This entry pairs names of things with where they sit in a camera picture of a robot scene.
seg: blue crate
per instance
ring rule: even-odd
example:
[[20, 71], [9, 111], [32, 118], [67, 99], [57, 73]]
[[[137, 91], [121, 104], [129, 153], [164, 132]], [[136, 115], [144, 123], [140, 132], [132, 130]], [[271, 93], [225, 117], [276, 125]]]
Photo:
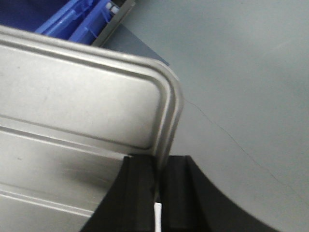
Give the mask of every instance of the blue crate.
[[101, 0], [80, 24], [69, 40], [82, 44], [91, 44], [112, 18], [112, 13], [106, 8], [110, 0]]
[[0, 24], [35, 31], [68, 0], [0, 0]]
[[97, 2], [98, 0], [70, 0], [35, 32], [67, 40]]

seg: silver metal surface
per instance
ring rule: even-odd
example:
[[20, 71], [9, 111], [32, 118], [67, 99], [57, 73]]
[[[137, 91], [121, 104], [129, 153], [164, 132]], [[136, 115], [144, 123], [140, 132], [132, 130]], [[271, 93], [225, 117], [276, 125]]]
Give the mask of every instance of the silver metal surface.
[[124, 154], [164, 165], [183, 103], [164, 64], [1, 26], [0, 53], [1, 232], [77, 231]]

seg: grey floor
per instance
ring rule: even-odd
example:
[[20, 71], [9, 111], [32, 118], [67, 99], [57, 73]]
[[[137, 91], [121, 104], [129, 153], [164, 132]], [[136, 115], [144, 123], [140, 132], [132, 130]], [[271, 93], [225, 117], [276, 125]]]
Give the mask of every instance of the grey floor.
[[[309, 228], [308, 11], [300, 0], [140, 0], [106, 44], [171, 67], [185, 96], [171, 154], [191, 155], [282, 232]], [[239, 216], [229, 209], [222, 220]], [[239, 232], [272, 231], [237, 218]]]

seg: case lid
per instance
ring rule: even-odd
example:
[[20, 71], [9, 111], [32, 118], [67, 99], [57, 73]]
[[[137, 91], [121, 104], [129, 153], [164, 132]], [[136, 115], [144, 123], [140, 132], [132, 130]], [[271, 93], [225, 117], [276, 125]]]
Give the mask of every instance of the case lid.
[[163, 63], [0, 26], [0, 131], [165, 162], [183, 106]]

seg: metal edge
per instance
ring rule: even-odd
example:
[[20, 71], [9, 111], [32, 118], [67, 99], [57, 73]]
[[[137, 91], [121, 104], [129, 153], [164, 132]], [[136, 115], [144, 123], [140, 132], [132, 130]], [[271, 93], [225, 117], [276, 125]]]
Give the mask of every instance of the metal edge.
[[124, 18], [130, 13], [135, 4], [135, 0], [126, 0], [125, 3], [120, 7], [119, 12], [111, 19], [111, 21], [107, 24], [107, 26], [91, 45], [95, 47], [102, 47], [120, 25], [120, 23], [124, 20]]
[[157, 169], [160, 171], [164, 167], [184, 103], [179, 80], [168, 66], [159, 60], [151, 58], [129, 55], [102, 48], [98, 49], [88, 45], [72, 43], [5, 26], [0, 26], [0, 34], [14, 36], [22, 40], [30, 40], [35, 43], [47, 45], [48, 47], [46, 49], [51, 49], [54, 47], [63, 48], [87, 55], [108, 58], [115, 61], [145, 67], [159, 73], [167, 81], [169, 89], [172, 93], [170, 100], [174, 101], [173, 106], [168, 109], [164, 123], [159, 127], [159, 133], [157, 139], [155, 140], [154, 149], [151, 152], [152, 155], [157, 157]]

